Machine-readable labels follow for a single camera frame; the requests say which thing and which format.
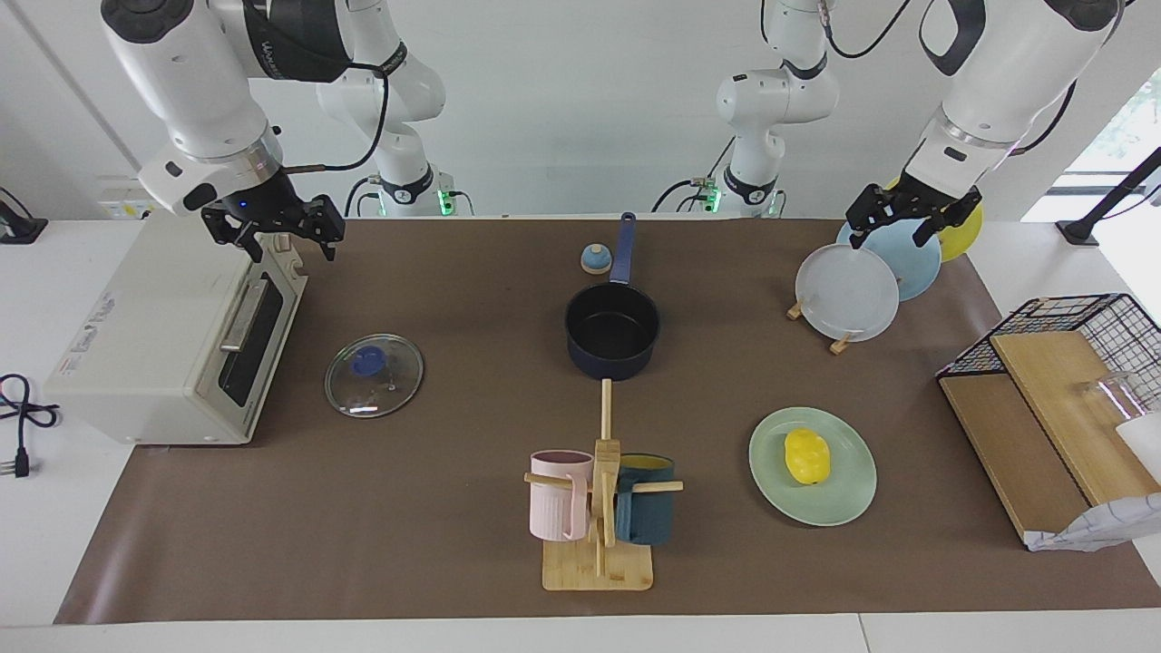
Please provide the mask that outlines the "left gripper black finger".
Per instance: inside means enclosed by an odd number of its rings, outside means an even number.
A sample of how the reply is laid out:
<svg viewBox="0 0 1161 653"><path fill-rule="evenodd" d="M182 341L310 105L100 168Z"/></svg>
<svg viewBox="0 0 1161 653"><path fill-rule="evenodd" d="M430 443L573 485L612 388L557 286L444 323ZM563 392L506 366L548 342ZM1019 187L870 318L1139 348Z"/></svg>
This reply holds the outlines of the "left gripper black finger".
<svg viewBox="0 0 1161 653"><path fill-rule="evenodd" d="M851 230L848 241L851 247L861 247L872 232L896 222L896 199L895 189L885 189L877 182L868 182L846 211L846 224Z"/></svg>
<svg viewBox="0 0 1161 653"><path fill-rule="evenodd" d="M937 237L942 247L969 247L982 229L981 203L981 191L969 189L965 198L958 199L942 210L933 210L913 232L913 244L916 247L925 247L928 241Z"/></svg>

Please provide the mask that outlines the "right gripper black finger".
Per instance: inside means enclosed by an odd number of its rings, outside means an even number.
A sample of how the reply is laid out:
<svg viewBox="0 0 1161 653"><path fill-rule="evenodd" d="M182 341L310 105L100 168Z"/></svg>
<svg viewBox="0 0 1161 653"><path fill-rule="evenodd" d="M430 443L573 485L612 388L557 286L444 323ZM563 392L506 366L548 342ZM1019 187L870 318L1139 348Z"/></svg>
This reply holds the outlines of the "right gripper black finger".
<svg viewBox="0 0 1161 653"><path fill-rule="evenodd" d="M204 227L217 244L243 249L248 254L250 260L254 264L261 264L264 247L257 239L254 224L250 223L248 220L243 220L240 227L232 227L229 223L231 215L219 207L204 207L200 211L200 218L203 220Z"/></svg>
<svg viewBox="0 0 1161 653"><path fill-rule="evenodd" d="M315 241L327 261L336 260L345 232L346 221L331 198L317 195L304 202L304 239Z"/></svg>

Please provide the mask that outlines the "glass lid with blue knob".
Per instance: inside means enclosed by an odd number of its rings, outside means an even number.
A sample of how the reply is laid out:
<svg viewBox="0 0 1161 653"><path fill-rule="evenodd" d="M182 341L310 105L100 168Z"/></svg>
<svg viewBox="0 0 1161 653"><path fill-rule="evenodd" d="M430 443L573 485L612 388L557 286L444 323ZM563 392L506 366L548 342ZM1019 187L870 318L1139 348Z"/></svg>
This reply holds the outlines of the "glass lid with blue knob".
<svg viewBox="0 0 1161 653"><path fill-rule="evenodd" d="M398 412L421 387L424 359L414 343L373 333L337 352L325 375L329 404L344 416L370 419Z"/></svg>

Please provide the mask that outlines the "yellow potato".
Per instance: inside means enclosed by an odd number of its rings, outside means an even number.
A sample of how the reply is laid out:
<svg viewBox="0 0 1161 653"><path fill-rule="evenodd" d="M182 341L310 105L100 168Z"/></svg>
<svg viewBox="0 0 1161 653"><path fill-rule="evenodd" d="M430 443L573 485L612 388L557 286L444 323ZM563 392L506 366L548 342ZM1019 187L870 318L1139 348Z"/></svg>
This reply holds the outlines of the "yellow potato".
<svg viewBox="0 0 1161 653"><path fill-rule="evenodd" d="M789 475L802 486L815 486L831 475L830 449L822 435L796 426L784 439L784 462Z"/></svg>

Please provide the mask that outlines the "wooden plate rack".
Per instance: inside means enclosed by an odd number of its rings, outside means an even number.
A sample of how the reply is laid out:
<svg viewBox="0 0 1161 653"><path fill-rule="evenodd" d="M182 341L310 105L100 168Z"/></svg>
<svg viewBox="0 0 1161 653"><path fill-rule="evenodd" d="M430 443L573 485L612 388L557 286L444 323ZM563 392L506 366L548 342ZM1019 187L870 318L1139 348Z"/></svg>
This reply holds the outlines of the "wooden plate rack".
<svg viewBox="0 0 1161 653"><path fill-rule="evenodd" d="M805 300L796 301L786 311L787 320L805 320L813 330L828 337L831 340L829 346L831 356L841 356L853 343L854 332L849 326L841 326L841 324L837 326L828 317L825 311L810 308Z"/></svg>

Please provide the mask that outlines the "light green plate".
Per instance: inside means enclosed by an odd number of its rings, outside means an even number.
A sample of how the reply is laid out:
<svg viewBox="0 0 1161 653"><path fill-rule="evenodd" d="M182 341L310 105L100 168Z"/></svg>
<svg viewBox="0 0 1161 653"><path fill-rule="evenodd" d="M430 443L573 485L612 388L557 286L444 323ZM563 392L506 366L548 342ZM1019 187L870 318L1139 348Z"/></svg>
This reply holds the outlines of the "light green plate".
<svg viewBox="0 0 1161 653"><path fill-rule="evenodd" d="M830 474L819 483L800 483L787 467L787 437L800 426L821 435L829 447ZM747 455L760 495L784 516L805 525L850 523L866 512L877 493L877 462L861 435L836 414L812 406L788 406L767 414L755 426Z"/></svg>

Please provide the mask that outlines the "white power strip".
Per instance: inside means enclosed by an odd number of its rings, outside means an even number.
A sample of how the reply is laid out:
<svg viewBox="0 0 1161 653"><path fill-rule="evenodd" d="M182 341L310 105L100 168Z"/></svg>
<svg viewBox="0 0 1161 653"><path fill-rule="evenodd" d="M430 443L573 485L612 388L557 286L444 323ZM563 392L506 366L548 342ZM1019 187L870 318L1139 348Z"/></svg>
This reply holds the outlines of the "white power strip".
<svg viewBox="0 0 1161 653"><path fill-rule="evenodd" d="M163 204L140 181L127 175L99 175L98 203L107 218L142 220L152 215L170 215L174 211Z"/></svg>

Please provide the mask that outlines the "beige toaster oven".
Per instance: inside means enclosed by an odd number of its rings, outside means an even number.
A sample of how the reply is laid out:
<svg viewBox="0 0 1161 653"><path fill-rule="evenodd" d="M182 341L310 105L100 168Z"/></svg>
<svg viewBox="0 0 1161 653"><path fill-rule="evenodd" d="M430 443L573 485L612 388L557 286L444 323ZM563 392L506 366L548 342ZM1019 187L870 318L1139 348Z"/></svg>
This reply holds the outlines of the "beige toaster oven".
<svg viewBox="0 0 1161 653"><path fill-rule="evenodd" d="M264 257L157 211L46 376L66 416L132 445L252 439L307 274L286 234Z"/></svg>

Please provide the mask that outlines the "black table clamp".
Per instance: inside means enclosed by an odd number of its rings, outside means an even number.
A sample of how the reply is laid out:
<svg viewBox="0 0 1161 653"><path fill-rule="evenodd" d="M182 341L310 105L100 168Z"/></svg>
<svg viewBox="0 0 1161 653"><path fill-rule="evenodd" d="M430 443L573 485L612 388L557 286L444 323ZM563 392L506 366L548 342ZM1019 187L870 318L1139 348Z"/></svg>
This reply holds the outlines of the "black table clamp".
<svg viewBox="0 0 1161 653"><path fill-rule="evenodd" d="M46 223L49 218L37 218L12 191L0 186L0 244L33 244Z"/></svg>

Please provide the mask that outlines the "dark blue saucepan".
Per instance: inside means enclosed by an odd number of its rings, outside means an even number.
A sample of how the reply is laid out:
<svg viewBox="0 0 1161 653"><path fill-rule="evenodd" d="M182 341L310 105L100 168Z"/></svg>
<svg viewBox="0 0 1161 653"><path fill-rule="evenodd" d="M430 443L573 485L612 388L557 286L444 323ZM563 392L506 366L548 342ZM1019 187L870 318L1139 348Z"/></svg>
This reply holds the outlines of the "dark blue saucepan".
<svg viewBox="0 0 1161 653"><path fill-rule="evenodd" d="M630 282L636 215L622 211L610 280L577 292L563 324L570 360L585 375L613 382L639 375L659 340L659 307Z"/></svg>

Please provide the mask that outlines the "brown table mat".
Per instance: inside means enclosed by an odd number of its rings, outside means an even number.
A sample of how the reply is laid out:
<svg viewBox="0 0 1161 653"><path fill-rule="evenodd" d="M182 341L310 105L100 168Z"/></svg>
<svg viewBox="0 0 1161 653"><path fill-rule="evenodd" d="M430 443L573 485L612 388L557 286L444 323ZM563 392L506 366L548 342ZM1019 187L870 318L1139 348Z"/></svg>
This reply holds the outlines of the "brown table mat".
<svg viewBox="0 0 1161 653"><path fill-rule="evenodd" d="M670 455L673 536L651 590L549 593L528 533L532 452L590 449L599 383L563 315L606 220L356 220L307 292L253 442L137 449L55 620L478 619L589 615L1099 610L1161 605L1135 547L1029 552L936 373L998 310L971 263L942 272L882 336L830 356L785 318L832 220L640 220L633 281L662 326L613 392L613 433ZM336 412L325 375L373 333L414 343L398 412ZM784 516L753 483L767 414L836 414L878 487L850 523Z"/></svg>

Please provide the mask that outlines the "white checked cloth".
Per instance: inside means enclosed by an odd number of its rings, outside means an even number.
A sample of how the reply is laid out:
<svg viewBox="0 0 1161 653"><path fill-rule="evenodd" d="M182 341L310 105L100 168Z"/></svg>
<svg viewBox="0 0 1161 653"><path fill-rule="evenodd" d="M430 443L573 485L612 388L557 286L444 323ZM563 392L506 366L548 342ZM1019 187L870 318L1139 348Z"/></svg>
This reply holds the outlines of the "white checked cloth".
<svg viewBox="0 0 1161 653"><path fill-rule="evenodd" d="M1154 534L1161 534L1161 491L1099 504L1062 531L1025 531L1021 541L1031 552L1096 552Z"/></svg>

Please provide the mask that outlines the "pink ribbed mug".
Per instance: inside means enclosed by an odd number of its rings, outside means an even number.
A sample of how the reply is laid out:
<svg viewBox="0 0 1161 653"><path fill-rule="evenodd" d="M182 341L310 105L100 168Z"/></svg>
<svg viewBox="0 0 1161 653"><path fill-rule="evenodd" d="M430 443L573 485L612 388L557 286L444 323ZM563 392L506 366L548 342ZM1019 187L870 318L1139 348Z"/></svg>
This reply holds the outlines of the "pink ribbed mug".
<svg viewBox="0 0 1161 653"><path fill-rule="evenodd" d="M543 541L583 541L590 529L590 483L594 455L575 450L540 450L531 473L564 480L563 486L531 485L531 534Z"/></svg>

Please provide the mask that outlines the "dark teal mug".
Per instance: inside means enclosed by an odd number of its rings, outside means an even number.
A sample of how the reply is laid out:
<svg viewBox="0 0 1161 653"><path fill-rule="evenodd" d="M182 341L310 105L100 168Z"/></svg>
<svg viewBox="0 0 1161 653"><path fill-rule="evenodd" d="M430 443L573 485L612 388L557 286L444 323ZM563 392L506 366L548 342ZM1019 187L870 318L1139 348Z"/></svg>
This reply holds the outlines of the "dark teal mug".
<svg viewBox="0 0 1161 653"><path fill-rule="evenodd" d="M672 491L634 491L646 482L672 481L675 462L668 455L630 452L620 458L614 529L618 541L659 546L670 541L673 525Z"/></svg>

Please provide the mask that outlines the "wooden mug tree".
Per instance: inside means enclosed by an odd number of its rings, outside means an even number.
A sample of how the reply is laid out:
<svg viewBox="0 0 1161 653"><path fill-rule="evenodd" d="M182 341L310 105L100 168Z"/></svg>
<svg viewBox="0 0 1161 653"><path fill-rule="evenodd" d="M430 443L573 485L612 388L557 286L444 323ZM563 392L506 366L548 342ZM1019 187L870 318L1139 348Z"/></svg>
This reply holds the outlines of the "wooden mug tree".
<svg viewBox="0 0 1161 653"><path fill-rule="evenodd" d="M652 548L618 541L614 529L621 446L612 435L614 382L601 380L600 433L590 483L590 529L583 541L542 541L541 586L547 591L643 591L654 584ZM526 483L563 486L564 480L531 473Z"/></svg>

